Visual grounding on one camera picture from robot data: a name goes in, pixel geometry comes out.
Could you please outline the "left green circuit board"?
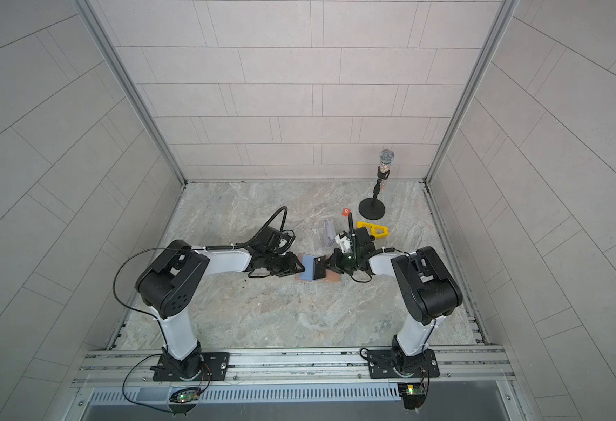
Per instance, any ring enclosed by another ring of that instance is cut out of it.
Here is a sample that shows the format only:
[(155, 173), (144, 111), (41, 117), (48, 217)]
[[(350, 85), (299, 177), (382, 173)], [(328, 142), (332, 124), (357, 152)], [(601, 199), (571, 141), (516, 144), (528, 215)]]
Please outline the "left green circuit board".
[(170, 396), (169, 401), (176, 405), (186, 405), (199, 400), (199, 395), (200, 389), (198, 388), (180, 389)]

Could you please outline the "brown leather card holder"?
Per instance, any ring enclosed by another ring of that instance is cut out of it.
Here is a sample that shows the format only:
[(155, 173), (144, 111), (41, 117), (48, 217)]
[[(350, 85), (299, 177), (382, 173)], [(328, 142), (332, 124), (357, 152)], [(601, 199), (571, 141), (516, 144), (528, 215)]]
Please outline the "brown leather card holder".
[(299, 263), (304, 271), (295, 274), (295, 279), (302, 282), (339, 282), (341, 275), (327, 268), (329, 255), (314, 256), (299, 254)]

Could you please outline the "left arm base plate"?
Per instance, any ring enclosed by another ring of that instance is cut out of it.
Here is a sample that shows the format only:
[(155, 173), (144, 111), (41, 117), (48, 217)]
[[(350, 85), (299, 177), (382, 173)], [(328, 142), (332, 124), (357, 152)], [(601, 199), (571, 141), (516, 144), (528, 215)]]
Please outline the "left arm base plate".
[(230, 357), (225, 352), (199, 352), (178, 361), (163, 353), (150, 370), (154, 382), (219, 382), (225, 380)]

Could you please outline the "right circuit board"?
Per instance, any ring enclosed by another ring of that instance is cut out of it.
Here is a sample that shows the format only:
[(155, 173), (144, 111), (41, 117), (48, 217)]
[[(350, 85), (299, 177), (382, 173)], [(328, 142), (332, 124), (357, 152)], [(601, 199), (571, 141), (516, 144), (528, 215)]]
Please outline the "right circuit board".
[(399, 383), (397, 386), (405, 410), (419, 410), (424, 405), (428, 389), (423, 383)]

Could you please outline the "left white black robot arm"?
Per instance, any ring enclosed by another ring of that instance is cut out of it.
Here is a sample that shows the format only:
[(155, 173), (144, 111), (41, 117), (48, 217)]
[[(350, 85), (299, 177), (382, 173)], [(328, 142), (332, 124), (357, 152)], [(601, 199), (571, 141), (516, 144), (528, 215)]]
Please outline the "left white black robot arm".
[(292, 243), (288, 233), (266, 227), (245, 243), (192, 247), (184, 240), (174, 240), (165, 247), (136, 282), (164, 338), (159, 361), (151, 368), (153, 380), (190, 381), (206, 372), (202, 347), (188, 312), (204, 277), (221, 273), (253, 277), (258, 269), (262, 276), (303, 273), (304, 265), (289, 250)]

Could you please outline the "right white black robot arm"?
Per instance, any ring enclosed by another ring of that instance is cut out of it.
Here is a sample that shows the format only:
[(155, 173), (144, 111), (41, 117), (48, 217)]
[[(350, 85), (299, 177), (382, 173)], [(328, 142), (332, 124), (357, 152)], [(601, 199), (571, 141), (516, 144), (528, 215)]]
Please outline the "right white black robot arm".
[(366, 351), (364, 358), (379, 368), (390, 367), (399, 377), (433, 376), (429, 340), (439, 325), (463, 303), (463, 294), (433, 247), (406, 253), (377, 248), (367, 229), (357, 228), (335, 237), (336, 248), (326, 267), (351, 277), (392, 276), (397, 280), (407, 317), (385, 354)]

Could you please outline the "perforated vent strip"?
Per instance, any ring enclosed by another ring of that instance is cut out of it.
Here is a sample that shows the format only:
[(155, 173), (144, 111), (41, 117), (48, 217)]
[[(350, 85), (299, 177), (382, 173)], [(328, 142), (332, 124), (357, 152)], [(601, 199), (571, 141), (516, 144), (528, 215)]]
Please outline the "perforated vent strip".
[[(94, 389), (93, 405), (129, 405), (131, 402), (153, 406), (170, 405), (170, 387), (132, 387)], [(387, 383), (337, 384), (256, 384), (213, 385), (199, 400), (187, 405), (223, 405), (224, 403), (308, 403), (308, 402), (387, 402), (399, 401), (398, 388)]]

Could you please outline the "aluminium mounting rail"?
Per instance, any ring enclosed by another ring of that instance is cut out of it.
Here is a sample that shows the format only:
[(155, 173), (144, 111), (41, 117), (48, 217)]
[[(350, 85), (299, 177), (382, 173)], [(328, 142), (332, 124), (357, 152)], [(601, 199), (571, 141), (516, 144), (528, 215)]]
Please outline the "aluminium mounting rail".
[(501, 346), (435, 346), (430, 349), (439, 363), (439, 378), (372, 379), (359, 347), (229, 349), (225, 380), (154, 382), (150, 370), (159, 361), (155, 351), (97, 351), (83, 359), (73, 385), (251, 385), (341, 382), (417, 382), (512, 380), (514, 370)]

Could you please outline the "yellow triangular plastic piece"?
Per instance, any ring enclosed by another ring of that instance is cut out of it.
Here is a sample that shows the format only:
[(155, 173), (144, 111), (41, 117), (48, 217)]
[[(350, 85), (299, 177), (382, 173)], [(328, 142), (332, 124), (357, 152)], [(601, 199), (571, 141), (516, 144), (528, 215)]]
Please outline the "yellow triangular plastic piece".
[(380, 226), (372, 223), (358, 221), (356, 223), (357, 228), (367, 228), (370, 231), (370, 235), (375, 239), (382, 239), (390, 235), (390, 230), (387, 226)]

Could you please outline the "clear acrylic card box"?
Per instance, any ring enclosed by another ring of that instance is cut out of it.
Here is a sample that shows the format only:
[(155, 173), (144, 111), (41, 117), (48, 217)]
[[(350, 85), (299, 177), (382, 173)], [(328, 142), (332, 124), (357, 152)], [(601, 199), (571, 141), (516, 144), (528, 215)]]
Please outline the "clear acrylic card box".
[(318, 254), (327, 254), (337, 247), (336, 226), (332, 219), (324, 219), (315, 224), (311, 231), (314, 251)]

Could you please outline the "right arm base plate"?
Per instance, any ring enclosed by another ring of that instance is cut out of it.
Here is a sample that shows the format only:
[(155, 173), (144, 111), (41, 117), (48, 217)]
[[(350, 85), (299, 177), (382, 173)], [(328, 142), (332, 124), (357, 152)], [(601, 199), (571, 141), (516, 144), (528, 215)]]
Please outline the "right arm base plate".
[(432, 349), (407, 356), (400, 348), (360, 349), (372, 379), (439, 378), (439, 363)]

